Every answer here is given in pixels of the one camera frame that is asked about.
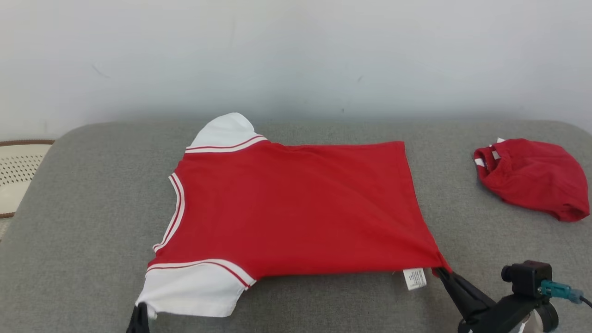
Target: red t-shirt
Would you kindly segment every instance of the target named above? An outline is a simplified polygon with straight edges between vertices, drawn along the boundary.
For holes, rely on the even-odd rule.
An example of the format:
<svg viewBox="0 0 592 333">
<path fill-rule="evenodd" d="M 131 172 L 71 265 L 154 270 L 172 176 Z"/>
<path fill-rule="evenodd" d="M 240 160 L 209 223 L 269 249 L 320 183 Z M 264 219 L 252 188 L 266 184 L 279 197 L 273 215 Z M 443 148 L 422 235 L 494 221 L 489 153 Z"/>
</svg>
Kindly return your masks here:
<svg viewBox="0 0 592 333">
<path fill-rule="evenodd" d="M 200 264 L 245 288 L 266 276 L 449 269 L 423 221 L 403 142 L 284 146 L 228 114 L 187 148 L 172 183 L 177 210 L 147 279 Z"/>
<path fill-rule="evenodd" d="M 479 179 L 507 203 L 576 222 L 590 215 L 588 181 L 563 147 L 498 139 L 474 153 Z"/>
</svg>

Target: white tag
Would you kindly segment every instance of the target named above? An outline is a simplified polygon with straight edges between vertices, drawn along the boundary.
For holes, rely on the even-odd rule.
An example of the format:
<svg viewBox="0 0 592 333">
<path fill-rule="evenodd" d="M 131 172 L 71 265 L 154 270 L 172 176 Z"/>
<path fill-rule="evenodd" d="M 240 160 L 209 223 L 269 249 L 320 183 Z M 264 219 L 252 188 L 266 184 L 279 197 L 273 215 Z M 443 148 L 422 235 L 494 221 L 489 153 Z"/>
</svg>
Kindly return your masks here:
<svg viewBox="0 0 592 333">
<path fill-rule="evenodd" d="M 423 274 L 423 268 L 412 268 L 410 270 L 403 270 L 405 275 L 405 282 L 407 289 L 413 290 L 427 285 L 426 276 Z"/>
</svg>

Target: gray cushion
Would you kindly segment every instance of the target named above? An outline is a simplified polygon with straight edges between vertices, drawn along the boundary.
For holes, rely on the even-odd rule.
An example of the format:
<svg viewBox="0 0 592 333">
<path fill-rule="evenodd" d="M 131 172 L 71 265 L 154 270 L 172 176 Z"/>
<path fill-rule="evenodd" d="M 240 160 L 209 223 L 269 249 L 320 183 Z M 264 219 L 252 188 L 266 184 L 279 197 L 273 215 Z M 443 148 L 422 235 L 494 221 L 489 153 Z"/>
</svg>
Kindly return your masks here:
<svg viewBox="0 0 592 333">
<path fill-rule="evenodd" d="M 0 332 L 124 332 L 151 246 L 174 211 L 167 176 L 201 121 L 76 129 L 47 154 L 0 242 Z M 506 264 L 549 262 L 556 281 L 592 295 L 592 225 L 501 202 L 472 153 L 496 138 L 563 146 L 592 175 L 592 137 L 550 121 L 255 123 L 286 145 L 404 140 L 417 198 L 450 265 L 497 300 Z M 561 332 L 589 332 L 592 312 L 554 300 Z M 265 278 L 229 318 L 160 314 L 154 332 L 455 332 L 460 315 L 438 279 L 407 291 L 402 273 Z"/>
</svg>

